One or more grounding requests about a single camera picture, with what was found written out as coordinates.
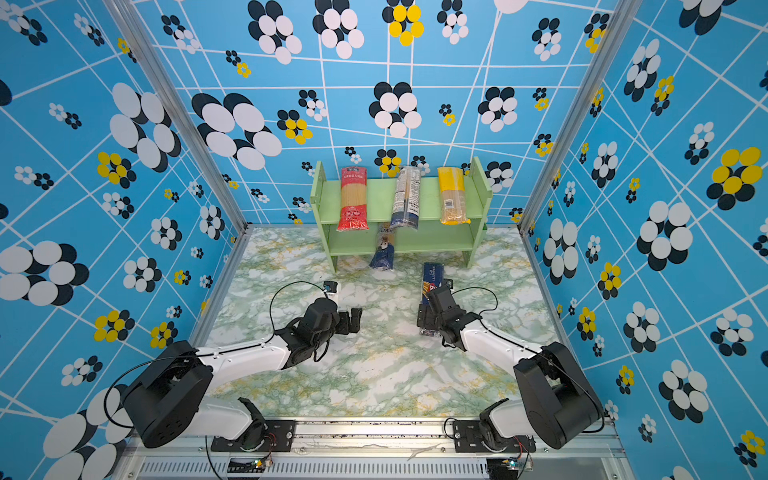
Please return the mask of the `red spaghetti bag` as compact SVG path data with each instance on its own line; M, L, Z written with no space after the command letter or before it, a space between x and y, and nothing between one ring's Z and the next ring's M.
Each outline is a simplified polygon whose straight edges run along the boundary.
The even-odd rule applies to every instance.
M367 169L345 167L341 172L338 231L368 230Z

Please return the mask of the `blue Barilla spaghetti box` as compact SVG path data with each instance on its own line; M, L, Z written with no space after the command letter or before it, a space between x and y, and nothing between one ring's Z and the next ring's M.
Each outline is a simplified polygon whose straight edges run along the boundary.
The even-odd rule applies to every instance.
M442 286L444 281L444 265L435 262L423 264L421 304L428 305L428 293Z

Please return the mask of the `yellow top spaghetti bag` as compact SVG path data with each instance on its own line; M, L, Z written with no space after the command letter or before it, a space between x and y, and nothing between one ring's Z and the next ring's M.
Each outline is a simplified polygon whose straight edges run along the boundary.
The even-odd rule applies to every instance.
M464 173L456 167L440 167L438 184L441 200L441 223L444 225L469 224L467 215Z

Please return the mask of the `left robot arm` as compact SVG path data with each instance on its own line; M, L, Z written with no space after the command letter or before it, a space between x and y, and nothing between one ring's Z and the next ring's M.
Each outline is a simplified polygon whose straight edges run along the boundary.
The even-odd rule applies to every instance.
M244 397L235 402L210 396L219 386L263 372L280 372L310 359L336 335L356 334L363 309L341 311L320 297L301 317L261 343L197 349L188 342L167 347L121 394L122 407L146 448L182 436L209 436L244 451L272 439L267 421Z

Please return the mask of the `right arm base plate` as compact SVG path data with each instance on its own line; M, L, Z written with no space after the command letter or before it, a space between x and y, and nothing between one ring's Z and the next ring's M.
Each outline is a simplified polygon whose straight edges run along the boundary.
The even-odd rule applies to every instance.
M525 455L535 453L535 439L526 435L504 438L480 420L452 420L446 432L454 442L457 453L504 453Z

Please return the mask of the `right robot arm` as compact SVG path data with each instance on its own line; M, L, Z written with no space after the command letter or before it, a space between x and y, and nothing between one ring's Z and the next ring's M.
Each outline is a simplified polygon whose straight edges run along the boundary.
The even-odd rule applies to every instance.
M502 452L531 436L560 449L580 434L604 429L598 395L564 344L536 346L493 328L481 314L460 307L447 286L426 298L444 347L480 356L516 380L519 402L502 399L479 414L487 449Z

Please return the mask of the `clear white-label spaghetti bag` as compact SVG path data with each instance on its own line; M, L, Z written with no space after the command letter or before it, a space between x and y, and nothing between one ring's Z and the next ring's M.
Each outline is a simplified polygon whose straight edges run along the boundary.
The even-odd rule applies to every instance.
M417 167L405 167L400 171L395 187L391 228L418 228L420 186L421 172Z

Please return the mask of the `blue clear spaghetti bag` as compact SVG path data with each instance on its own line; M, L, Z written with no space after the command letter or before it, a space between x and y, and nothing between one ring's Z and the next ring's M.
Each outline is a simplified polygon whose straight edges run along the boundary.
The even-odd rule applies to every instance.
M389 223L381 223L377 230L374 255L369 267L374 270L392 270L394 268L395 234Z

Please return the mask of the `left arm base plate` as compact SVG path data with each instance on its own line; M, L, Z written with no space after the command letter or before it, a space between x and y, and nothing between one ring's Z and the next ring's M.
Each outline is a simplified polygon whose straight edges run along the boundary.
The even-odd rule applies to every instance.
M214 437L210 444L213 452L228 453L286 453L290 452L296 434L295 420L267 419L256 427L249 427L235 440Z

